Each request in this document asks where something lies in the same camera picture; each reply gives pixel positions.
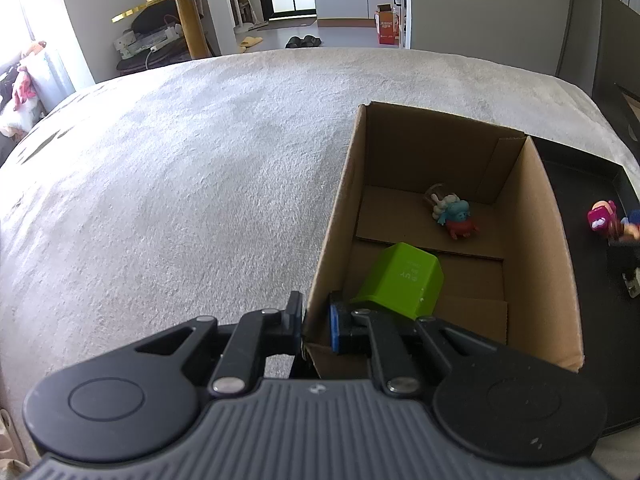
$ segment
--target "slipper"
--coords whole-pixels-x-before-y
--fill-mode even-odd
[[[299,48],[301,46],[301,42],[302,40],[300,40],[299,37],[294,36],[289,41],[287,41],[287,45],[285,46],[285,48]]]
[[[250,46],[254,46],[257,43],[260,43],[262,38],[252,38],[251,36],[247,36],[240,42],[240,46],[244,46],[245,48],[249,48]]]
[[[315,38],[314,36],[305,36],[302,40],[301,46],[320,46],[322,40],[320,38]]]

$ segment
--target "blue-haired toy figure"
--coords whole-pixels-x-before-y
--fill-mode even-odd
[[[469,218],[469,202],[460,200],[457,195],[449,194],[442,200],[437,195],[432,194],[431,199],[436,203],[433,206],[433,218],[439,225],[444,225],[449,231],[449,235],[454,240],[458,236],[469,238],[472,232],[478,232],[478,227]]]

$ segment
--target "toy figure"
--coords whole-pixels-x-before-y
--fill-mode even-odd
[[[640,241],[640,210],[629,213],[628,218],[618,220],[613,201],[600,200],[587,213],[591,230],[614,240]]]
[[[605,202],[600,200],[591,207],[587,213],[587,221],[591,230],[605,237],[616,237],[618,216],[616,205],[612,200]]]
[[[436,194],[432,194],[431,199],[435,203],[433,218],[439,225],[447,228],[451,238],[454,240],[457,240],[458,236],[469,238],[472,232],[479,232],[478,227],[469,219],[471,216],[469,202],[460,200],[455,194],[449,194],[442,200],[438,199]]]
[[[629,213],[628,217],[623,218],[620,221],[622,226],[622,239],[626,240],[640,240],[640,210],[633,209]]]

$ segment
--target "cardboard box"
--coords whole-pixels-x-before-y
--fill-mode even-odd
[[[437,182],[469,200],[479,234],[452,240],[433,221],[423,194]],[[332,290],[355,296],[378,253],[396,242],[440,259],[434,315],[580,368],[574,271],[531,138],[433,110],[360,106],[307,305],[306,349],[322,378],[366,377],[362,357],[331,353],[326,300]]]
[[[379,44],[398,44],[398,19],[391,8],[391,4],[378,6],[376,11],[376,31]]]

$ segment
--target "green plastic cup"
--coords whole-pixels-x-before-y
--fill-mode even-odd
[[[411,319],[430,316],[443,282],[436,256],[401,242],[380,253],[351,303],[372,301]]]

